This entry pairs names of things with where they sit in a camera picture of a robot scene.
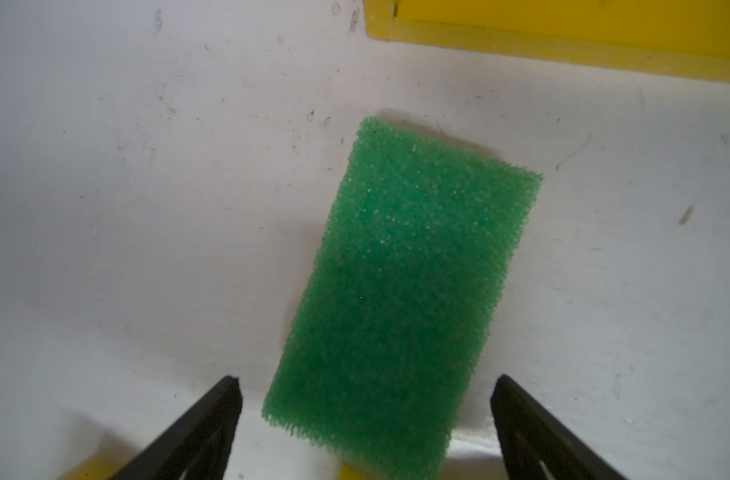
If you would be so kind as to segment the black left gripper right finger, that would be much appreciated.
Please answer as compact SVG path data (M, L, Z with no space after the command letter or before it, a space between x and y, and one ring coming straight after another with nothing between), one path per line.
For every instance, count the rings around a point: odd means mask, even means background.
M497 379L490 407L509 478L624 479L511 377Z

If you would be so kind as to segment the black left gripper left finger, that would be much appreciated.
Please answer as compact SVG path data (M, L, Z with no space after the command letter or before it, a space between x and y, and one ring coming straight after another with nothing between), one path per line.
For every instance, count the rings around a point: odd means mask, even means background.
M223 377L113 477L223 479L242 403L239 379Z

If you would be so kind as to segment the green sponge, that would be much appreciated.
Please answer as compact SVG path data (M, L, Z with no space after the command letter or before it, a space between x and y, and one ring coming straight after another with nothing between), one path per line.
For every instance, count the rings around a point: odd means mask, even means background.
M381 478L435 478L542 180L364 119L264 419Z

